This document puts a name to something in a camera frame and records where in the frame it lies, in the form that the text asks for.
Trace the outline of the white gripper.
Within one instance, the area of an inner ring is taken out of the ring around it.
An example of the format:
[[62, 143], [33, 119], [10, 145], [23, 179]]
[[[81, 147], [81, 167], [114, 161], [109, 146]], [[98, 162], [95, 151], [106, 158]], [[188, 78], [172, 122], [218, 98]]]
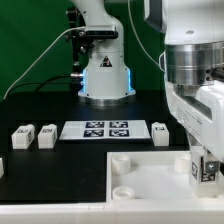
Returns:
[[224, 163], [224, 83], [201, 86], [193, 98], [180, 96], [168, 81], [165, 90], [170, 113], [210, 151], [204, 157], [205, 172], [217, 173]]

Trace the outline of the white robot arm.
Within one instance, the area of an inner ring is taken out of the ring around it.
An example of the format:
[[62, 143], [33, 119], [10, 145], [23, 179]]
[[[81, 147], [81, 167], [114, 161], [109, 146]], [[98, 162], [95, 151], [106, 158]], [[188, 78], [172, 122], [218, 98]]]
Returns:
[[[71, 0], [84, 18], [77, 36], [89, 53], [78, 96], [98, 105], [135, 94], [123, 59], [123, 26], [104, 0]], [[202, 147], [192, 168], [224, 163], [224, 0], [144, 0], [144, 17], [165, 34], [164, 81], [170, 113]]]

